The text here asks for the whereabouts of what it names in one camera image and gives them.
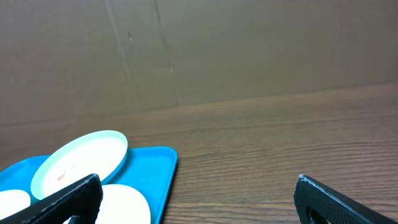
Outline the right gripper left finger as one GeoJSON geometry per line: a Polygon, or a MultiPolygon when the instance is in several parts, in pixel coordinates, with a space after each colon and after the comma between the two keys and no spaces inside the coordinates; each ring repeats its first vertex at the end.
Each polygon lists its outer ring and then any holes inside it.
{"type": "Polygon", "coordinates": [[[94,224],[102,199],[100,178],[90,174],[1,220],[1,224],[94,224]]]}

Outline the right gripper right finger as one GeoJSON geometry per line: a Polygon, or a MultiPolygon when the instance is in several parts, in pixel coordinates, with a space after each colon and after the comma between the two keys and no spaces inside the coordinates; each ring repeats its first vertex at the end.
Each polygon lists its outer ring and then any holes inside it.
{"type": "Polygon", "coordinates": [[[301,224],[397,224],[304,174],[298,177],[294,204],[301,224]]]}

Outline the light blue plate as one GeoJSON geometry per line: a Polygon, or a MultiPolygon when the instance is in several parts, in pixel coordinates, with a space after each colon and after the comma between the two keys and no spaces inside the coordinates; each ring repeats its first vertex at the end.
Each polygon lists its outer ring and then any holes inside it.
{"type": "Polygon", "coordinates": [[[106,184],[122,168],[128,141],[119,131],[103,130],[72,140],[51,154],[37,169],[30,191],[42,200],[89,174],[106,184]]]}

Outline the yellow-green plate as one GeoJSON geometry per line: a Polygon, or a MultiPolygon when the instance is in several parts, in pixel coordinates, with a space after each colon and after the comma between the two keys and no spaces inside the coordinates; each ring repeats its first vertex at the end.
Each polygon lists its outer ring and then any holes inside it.
{"type": "Polygon", "coordinates": [[[0,199],[0,219],[5,219],[11,215],[22,211],[30,206],[30,195],[19,189],[1,191],[0,199]]]}

